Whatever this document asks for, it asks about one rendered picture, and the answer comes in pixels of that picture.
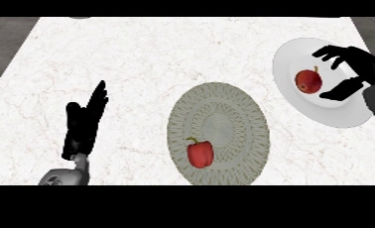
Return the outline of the red pear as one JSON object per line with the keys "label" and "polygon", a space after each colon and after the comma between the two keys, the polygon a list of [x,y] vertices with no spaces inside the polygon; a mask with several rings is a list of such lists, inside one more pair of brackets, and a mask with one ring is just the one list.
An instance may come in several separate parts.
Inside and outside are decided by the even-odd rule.
{"label": "red pear", "polygon": [[317,73],[317,67],[301,70],[294,77],[294,84],[297,89],[304,94],[313,94],[322,87],[322,78]]}

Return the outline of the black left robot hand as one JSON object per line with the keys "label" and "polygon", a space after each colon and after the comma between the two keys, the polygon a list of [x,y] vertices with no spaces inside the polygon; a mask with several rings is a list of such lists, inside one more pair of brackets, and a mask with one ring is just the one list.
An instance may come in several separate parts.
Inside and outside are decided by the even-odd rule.
{"label": "black left robot hand", "polygon": [[77,102],[67,105],[68,133],[62,151],[62,158],[71,159],[75,154],[89,155],[95,148],[98,124],[108,103],[105,81],[102,80],[93,90],[87,106]]}

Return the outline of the grey-green round woven placemat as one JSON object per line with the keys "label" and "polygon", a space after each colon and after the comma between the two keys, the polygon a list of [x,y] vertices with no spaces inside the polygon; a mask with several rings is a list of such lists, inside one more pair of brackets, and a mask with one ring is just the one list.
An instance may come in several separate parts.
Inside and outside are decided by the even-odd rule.
{"label": "grey-green round woven placemat", "polygon": [[[188,146],[208,141],[214,161],[195,168]],[[260,176],[270,152],[267,119],[251,95],[223,82],[202,83],[177,100],[167,124],[170,157],[188,181],[198,184],[248,185]]]}

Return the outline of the red bell pepper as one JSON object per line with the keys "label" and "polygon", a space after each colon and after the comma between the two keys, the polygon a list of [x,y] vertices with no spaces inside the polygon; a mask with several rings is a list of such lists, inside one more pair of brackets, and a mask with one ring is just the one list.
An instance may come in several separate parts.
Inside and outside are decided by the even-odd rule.
{"label": "red bell pepper", "polygon": [[205,141],[199,142],[193,137],[189,137],[193,143],[188,146],[188,160],[196,169],[208,167],[214,162],[213,144]]}

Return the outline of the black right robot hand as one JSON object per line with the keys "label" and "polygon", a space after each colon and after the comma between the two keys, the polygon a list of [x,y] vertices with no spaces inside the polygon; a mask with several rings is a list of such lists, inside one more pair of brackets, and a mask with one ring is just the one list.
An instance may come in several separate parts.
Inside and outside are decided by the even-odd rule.
{"label": "black right robot hand", "polygon": [[326,45],[312,55],[322,61],[334,59],[332,70],[346,62],[356,73],[354,77],[344,79],[329,91],[319,94],[322,99],[344,101],[363,87],[363,83],[375,85],[375,57],[366,51]]}

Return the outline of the white round plate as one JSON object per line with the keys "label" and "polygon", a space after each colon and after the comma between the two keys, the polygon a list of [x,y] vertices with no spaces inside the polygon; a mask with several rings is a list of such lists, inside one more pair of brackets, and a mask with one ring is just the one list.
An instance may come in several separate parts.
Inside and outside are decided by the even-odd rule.
{"label": "white round plate", "polygon": [[285,100],[309,119],[335,128],[351,128],[369,120],[372,112],[365,104],[363,88],[343,101],[319,97],[356,76],[346,63],[331,69],[331,62],[312,55],[326,45],[325,40],[298,38],[281,46],[273,60],[275,82]]}

